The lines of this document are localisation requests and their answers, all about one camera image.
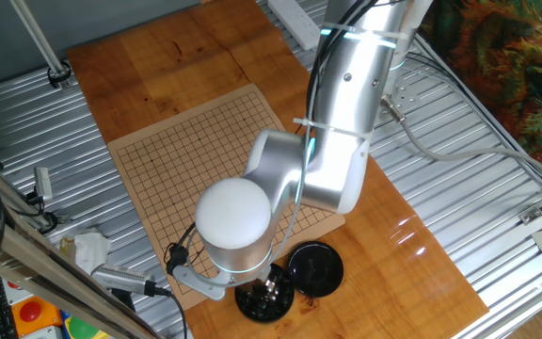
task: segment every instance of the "black lid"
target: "black lid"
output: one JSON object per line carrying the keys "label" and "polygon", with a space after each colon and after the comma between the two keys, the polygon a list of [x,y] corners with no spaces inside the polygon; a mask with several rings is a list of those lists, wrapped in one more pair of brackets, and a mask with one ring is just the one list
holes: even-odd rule
{"label": "black lid", "polygon": [[288,262],[288,272],[297,291],[310,298],[325,297],[343,280],[343,260],[336,250],[319,241],[298,245]]}

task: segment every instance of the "colorful fabric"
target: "colorful fabric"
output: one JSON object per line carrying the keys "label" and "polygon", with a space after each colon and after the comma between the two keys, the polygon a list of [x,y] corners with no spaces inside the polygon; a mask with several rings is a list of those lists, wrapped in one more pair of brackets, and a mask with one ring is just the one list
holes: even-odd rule
{"label": "colorful fabric", "polygon": [[435,0],[422,33],[542,162],[542,0]]}

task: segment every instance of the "white paper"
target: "white paper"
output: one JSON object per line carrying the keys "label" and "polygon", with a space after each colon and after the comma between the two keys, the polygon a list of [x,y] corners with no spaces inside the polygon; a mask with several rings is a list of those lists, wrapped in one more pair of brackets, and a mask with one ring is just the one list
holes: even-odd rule
{"label": "white paper", "polygon": [[77,235],[74,238],[74,262],[90,275],[95,267],[105,264],[111,243],[98,233]]}

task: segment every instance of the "power strip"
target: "power strip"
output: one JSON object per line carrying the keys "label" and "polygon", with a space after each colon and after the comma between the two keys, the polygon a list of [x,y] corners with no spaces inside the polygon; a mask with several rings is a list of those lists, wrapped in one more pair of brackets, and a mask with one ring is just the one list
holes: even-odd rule
{"label": "power strip", "polygon": [[269,0],[267,5],[278,16],[303,50],[309,51],[319,43],[319,27],[295,0]]}

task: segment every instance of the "red button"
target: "red button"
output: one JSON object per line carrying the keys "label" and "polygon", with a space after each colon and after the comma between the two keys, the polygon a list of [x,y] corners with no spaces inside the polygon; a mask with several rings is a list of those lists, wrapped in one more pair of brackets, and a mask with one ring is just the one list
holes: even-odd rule
{"label": "red button", "polygon": [[41,314],[41,305],[37,302],[27,302],[22,309],[20,309],[20,318],[24,322],[32,322],[37,320]]}

